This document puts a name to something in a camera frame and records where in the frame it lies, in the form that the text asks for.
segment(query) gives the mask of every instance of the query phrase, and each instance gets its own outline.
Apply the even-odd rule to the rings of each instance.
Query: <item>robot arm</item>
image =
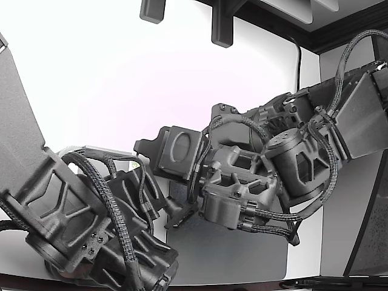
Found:
[[[13,223],[3,222],[0,230],[28,232],[27,244],[54,277],[79,285],[92,279],[115,291],[165,290],[171,283],[178,253],[153,236],[152,221],[162,209],[167,229],[198,212],[231,230],[281,235],[298,245],[299,225],[329,198],[338,171],[352,159],[388,149],[387,64],[344,72],[352,46],[371,33],[388,38],[376,31],[355,38],[335,79],[243,114],[217,104],[201,132],[163,127],[155,140],[136,142],[148,164],[90,147],[63,155],[44,147],[4,44],[0,207]],[[90,159],[104,162],[109,176],[102,177]],[[113,160],[139,167],[117,171]],[[83,174],[74,174],[70,163]],[[187,185],[186,203],[164,197],[154,176]],[[275,199],[283,213],[271,211]],[[306,201],[311,203],[304,210],[290,212]]]
[[[211,136],[204,137],[206,130],[164,127],[154,141],[138,141],[135,151],[150,159],[154,175],[194,185],[187,203],[203,197],[199,214],[206,220],[229,229],[282,235],[297,245],[297,227],[329,197],[338,170],[352,159],[388,148],[387,73],[385,62],[347,73],[332,117],[323,108],[332,102],[334,79],[277,96],[244,114],[217,104],[212,119],[224,122],[211,125]],[[209,140],[212,149],[195,165]],[[270,212],[274,199],[284,213]],[[290,214],[290,207],[309,200],[308,208]],[[266,226],[271,219],[288,222],[288,229]]]

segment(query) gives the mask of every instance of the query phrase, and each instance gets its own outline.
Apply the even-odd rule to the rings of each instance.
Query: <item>dark wooden trim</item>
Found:
[[[171,286],[169,291],[273,291],[281,289],[280,282],[263,282],[239,285],[216,285],[216,286]],[[108,291],[108,288],[83,287],[67,284],[60,281],[26,278],[0,274],[0,286],[9,290],[26,291]]]
[[[312,48],[309,32],[252,2],[247,2],[242,6],[235,16],[282,38],[289,40],[289,36],[291,36],[305,49],[310,50]]]
[[[386,39],[373,36],[372,37],[373,51],[375,53],[375,59],[387,60],[388,59],[388,41]]]
[[[365,10],[335,21],[310,34],[312,51],[318,55],[347,44],[358,33],[368,30],[388,28],[388,1],[381,2]]]
[[[197,1],[212,7],[214,5],[214,0]],[[250,1],[246,2],[235,14],[237,18],[261,27],[284,39],[289,40],[291,36],[301,47],[317,55],[347,44],[356,34],[364,30],[387,29],[387,15],[388,1],[383,1],[314,32],[308,32]]]

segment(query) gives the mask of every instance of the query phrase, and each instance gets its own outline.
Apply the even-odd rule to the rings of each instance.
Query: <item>hole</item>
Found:
[[[304,153],[300,153],[296,156],[296,163],[298,164],[299,179],[303,183],[307,183],[312,180],[312,167],[310,160]]]
[[[234,183],[233,183],[231,177],[226,177],[226,176],[222,176],[222,177],[221,177],[220,186],[229,187],[229,186],[231,186],[231,185],[233,185],[233,184],[234,184]]]
[[[86,205],[82,203],[82,201],[75,196],[75,194],[69,189],[67,191],[66,201],[63,212],[66,215],[72,214],[82,208],[85,208]]]
[[[324,165],[319,159],[314,160],[314,178],[318,177],[325,170],[328,169],[326,165]]]
[[[235,167],[249,170],[250,169],[250,159],[245,156],[239,156],[237,161],[234,163]]]
[[[298,111],[298,108],[296,106],[293,106],[290,108],[290,113],[295,113]]]

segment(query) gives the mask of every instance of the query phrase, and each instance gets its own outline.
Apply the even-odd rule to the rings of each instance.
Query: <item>gray panel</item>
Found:
[[[351,161],[339,172],[323,208],[322,276],[343,276],[372,194],[382,152]]]
[[[339,0],[337,12],[332,11],[336,8],[336,5],[332,0],[312,0],[311,9],[313,22],[311,24],[305,24],[297,20],[296,18],[288,15],[287,13],[278,10],[275,7],[263,3],[261,0],[251,1],[259,5],[260,7],[272,12],[273,14],[279,15],[285,20],[303,28],[304,30],[307,30],[308,32],[313,32],[314,30],[324,27],[327,24],[333,23],[337,20],[345,18],[346,16],[367,9],[375,4],[383,2],[384,0]]]
[[[170,194],[184,199],[186,187],[172,183]],[[274,211],[280,212],[276,204]],[[286,275],[287,241],[280,236],[227,230],[198,215],[167,232],[179,252],[173,285],[213,285],[279,281]]]
[[[296,18],[297,20],[311,24],[313,22],[313,13],[310,0],[261,0],[280,11]]]
[[[376,198],[366,215],[365,232],[352,263],[349,275],[388,275],[388,151],[376,180]]]

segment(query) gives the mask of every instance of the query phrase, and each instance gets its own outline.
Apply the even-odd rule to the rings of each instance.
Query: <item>black shelf bracket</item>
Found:
[[[212,18],[212,42],[221,47],[233,44],[233,17],[247,0],[215,0]]]
[[[7,46],[8,46],[7,41],[5,40],[5,38],[0,33],[0,48],[1,47],[7,47]]]
[[[164,19],[166,0],[142,0],[140,18],[142,20],[159,24]]]

